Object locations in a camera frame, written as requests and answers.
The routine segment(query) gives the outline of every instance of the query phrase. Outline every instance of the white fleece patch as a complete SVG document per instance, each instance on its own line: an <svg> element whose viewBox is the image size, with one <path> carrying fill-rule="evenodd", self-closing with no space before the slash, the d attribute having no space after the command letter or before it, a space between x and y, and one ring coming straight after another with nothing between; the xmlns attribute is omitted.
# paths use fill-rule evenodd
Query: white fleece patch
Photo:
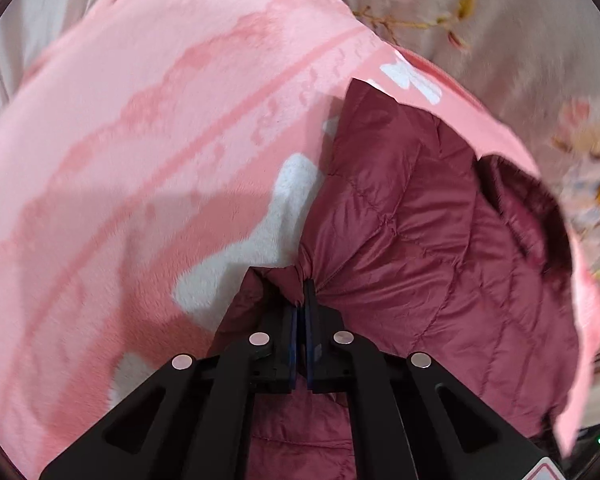
<svg viewBox="0 0 600 480"><path fill-rule="evenodd" d="M149 378L155 369L133 352L122 356L109 388L109 409L112 410L128 394Z"/></svg>
<svg viewBox="0 0 600 480"><path fill-rule="evenodd" d="M193 321L214 332L251 266L293 263L304 220L324 176L304 155L290 156L274 185L269 209L251 235L183 273L173 299Z"/></svg>

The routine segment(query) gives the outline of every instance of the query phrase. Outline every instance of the pink fleece blanket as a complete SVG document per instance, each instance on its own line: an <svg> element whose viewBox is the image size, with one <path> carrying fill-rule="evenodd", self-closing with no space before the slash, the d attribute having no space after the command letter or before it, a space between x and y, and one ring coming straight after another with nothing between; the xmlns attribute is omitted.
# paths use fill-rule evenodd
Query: pink fleece blanket
<svg viewBox="0 0 600 480"><path fill-rule="evenodd" d="M340 0L101 0L45 52L0 118L0 444L27 478L171 356L203 356L249 265L291 263L353 77L537 174ZM576 267L565 449L600 338Z"/></svg>

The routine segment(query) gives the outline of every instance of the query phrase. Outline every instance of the metal screw head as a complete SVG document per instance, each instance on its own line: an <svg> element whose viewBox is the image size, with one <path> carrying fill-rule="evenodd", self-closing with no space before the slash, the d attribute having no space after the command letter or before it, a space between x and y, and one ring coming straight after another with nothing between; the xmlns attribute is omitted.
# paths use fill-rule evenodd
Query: metal screw head
<svg viewBox="0 0 600 480"><path fill-rule="evenodd" d="M193 364L193 359L190 355L180 354L176 355L171 360L171 366L173 366L176 370L186 370Z"/></svg>
<svg viewBox="0 0 600 480"><path fill-rule="evenodd" d="M424 352L417 352L411 356L411 364L418 368L429 368L431 366L431 357Z"/></svg>
<svg viewBox="0 0 600 480"><path fill-rule="evenodd" d="M269 334L266 332L254 332L249 336L249 343L254 346L264 346L269 342Z"/></svg>
<svg viewBox="0 0 600 480"><path fill-rule="evenodd" d="M333 340L339 345L348 345L353 342L353 334L347 330L340 330L333 334Z"/></svg>

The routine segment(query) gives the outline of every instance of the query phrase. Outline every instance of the warning label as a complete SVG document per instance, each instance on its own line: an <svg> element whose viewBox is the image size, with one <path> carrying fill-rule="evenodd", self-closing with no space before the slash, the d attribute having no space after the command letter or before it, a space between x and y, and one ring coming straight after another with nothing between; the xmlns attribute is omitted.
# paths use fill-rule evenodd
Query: warning label
<svg viewBox="0 0 600 480"><path fill-rule="evenodd" d="M545 457L522 480L564 480L564 476L554 463Z"/></svg>

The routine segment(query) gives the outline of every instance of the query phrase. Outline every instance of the maroon puffer jacket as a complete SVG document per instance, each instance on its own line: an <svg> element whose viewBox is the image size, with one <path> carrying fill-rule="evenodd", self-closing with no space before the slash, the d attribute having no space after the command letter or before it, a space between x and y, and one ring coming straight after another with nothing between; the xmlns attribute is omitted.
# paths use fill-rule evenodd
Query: maroon puffer jacket
<svg viewBox="0 0 600 480"><path fill-rule="evenodd" d="M299 303L305 278L350 330L384 352L428 352L526 436L566 405L578 339L557 204L362 81L347 91L298 262L250 269L212 352L256 328L272 287ZM346 409L306 390L260 397L249 478L355 478Z"/></svg>

